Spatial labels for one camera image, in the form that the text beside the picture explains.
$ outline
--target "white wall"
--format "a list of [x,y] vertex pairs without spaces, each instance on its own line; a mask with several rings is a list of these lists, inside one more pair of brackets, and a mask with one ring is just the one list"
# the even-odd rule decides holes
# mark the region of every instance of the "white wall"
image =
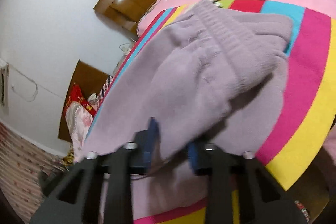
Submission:
[[[112,73],[129,39],[100,20],[98,0],[0,0],[0,56],[38,84],[26,102],[9,88],[9,114],[0,120],[31,142],[56,154],[67,152],[58,127],[78,59]],[[9,87],[29,100],[35,85],[10,67]]]

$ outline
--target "red pillow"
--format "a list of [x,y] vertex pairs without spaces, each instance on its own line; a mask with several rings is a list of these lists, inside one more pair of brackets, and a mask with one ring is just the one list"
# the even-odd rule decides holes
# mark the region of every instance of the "red pillow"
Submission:
[[73,87],[70,91],[69,98],[65,104],[64,110],[63,110],[63,115],[65,116],[65,113],[67,112],[68,108],[70,107],[71,103],[73,101],[76,101],[80,103],[91,115],[92,117],[95,116],[96,111],[95,109],[89,104],[87,100],[83,97],[82,90],[79,85],[76,83],[73,84]]

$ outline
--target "yellow stripe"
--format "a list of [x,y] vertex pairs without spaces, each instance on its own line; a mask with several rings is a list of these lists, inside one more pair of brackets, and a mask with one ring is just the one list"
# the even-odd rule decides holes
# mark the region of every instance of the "yellow stripe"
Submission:
[[172,23],[175,20],[175,18],[177,18],[182,13],[182,11],[186,6],[187,5],[182,5],[179,8],[177,8],[176,11],[171,15],[171,17],[166,21],[166,23],[162,27],[168,25],[169,23]]
[[204,224],[205,208],[189,215],[162,222],[164,224]]
[[308,168],[329,132],[336,112],[335,73],[336,20],[331,19],[329,54],[316,97],[295,134],[266,166],[285,190]]
[[235,0],[219,0],[218,2],[220,2],[223,5],[223,8],[230,8],[231,4],[234,1]]
[[[233,212],[233,224],[239,224],[239,195],[238,190],[232,191],[232,212]],[[203,208],[189,215],[161,222],[164,224],[204,224],[205,210]]]
[[233,224],[239,224],[239,195],[238,190],[232,191]]

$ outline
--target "lavender sweater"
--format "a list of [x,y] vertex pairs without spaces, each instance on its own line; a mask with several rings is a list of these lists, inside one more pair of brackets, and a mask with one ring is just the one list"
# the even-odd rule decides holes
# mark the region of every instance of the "lavender sweater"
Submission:
[[[160,125],[155,162],[203,133],[229,153],[256,152],[282,107],[292,21],[220,9],[201,0],[163,28],[107,94],[83,148],[115,151],[150,117]],[[207,194],[186,161],[133,182],[134,219],[188,206]]]

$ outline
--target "air conditioner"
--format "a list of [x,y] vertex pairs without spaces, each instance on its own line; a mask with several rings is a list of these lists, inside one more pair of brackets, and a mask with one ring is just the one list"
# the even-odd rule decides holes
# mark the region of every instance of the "air conditioner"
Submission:
[[0,58],[0,106],[7,105],[8,63]]

